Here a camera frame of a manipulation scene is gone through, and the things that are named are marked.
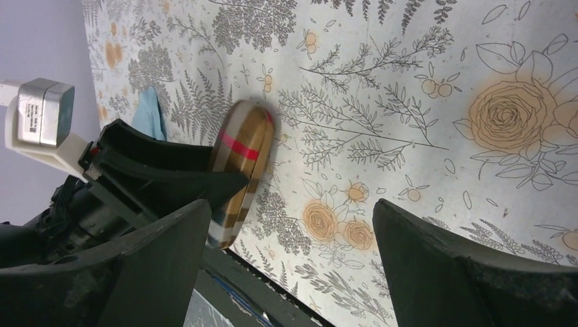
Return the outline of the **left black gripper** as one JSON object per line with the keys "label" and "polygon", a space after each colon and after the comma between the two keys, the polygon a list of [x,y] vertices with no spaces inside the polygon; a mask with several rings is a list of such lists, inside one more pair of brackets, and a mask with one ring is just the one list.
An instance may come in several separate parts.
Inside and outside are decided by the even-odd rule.
{"label": "left black gripper", "polygon": [[199,199],[222,207],[249,179],[212,170],[212,151],[113,121],[88,147],[88,165],[99,177],[68,176],[50,206],[24,225],[1,220],[1,267],[52,263],[134,231],[132,218],[155,221]]}

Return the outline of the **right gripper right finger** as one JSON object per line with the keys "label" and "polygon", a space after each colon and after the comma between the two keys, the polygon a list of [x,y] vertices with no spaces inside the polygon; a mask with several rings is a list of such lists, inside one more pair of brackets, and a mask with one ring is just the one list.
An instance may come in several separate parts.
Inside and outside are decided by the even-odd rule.
{"label": "right gripper right finger", "polygon": [[373,225],[400,326],[576,326],[577,269],[517,257],[378,200]]}

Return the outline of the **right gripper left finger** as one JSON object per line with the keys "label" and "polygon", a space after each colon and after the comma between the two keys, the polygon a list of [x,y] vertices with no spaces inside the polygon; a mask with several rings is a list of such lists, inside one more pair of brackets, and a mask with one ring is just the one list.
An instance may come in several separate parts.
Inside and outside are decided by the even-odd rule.
{"label": "right gripper left finger", "polygon": [[1,269],[2,326],[182,326],[211,207],[196,200],[49,264]]}

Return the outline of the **plaid glasses case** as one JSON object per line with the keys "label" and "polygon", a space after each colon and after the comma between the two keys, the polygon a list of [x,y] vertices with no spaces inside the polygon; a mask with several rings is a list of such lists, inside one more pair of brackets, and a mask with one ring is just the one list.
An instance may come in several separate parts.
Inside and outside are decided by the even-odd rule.
{"label": "plaid glasses case", "polygon": [[216,138],[208,168],[213,172],[240,172],[249,182],[226,204],[217,207],[206,245],[227,249],[239,235],[264,174],[274,136],[274,122],[266,108],[247,100],[231,107]]}

